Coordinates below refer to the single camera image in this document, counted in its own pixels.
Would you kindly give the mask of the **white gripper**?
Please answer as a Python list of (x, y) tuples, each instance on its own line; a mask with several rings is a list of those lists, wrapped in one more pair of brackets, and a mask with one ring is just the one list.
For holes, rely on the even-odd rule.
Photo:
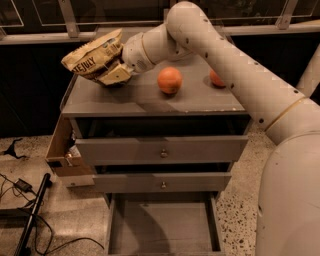
[(122, 59), (125, 64), (113, 63), (109, 68), (97, 70), (96, 80), (109, 86), (128, 81), (132, 72), (144, 73), (154, 68), (155, 64), (147, 55), (146, 46), (149, 43), (148, 32), (141, 32), (130, 37), (123, 46)]

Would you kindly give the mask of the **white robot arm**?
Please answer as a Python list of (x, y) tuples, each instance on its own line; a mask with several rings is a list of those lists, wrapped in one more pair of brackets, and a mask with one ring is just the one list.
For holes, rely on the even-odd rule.
[(276, 145), (261, 178), (255, 256), (320, 256), (320, 106), (221, 37), (191, 2), (130, 38), (122, 59), (146, 72), (171, 46), (202, 57)]

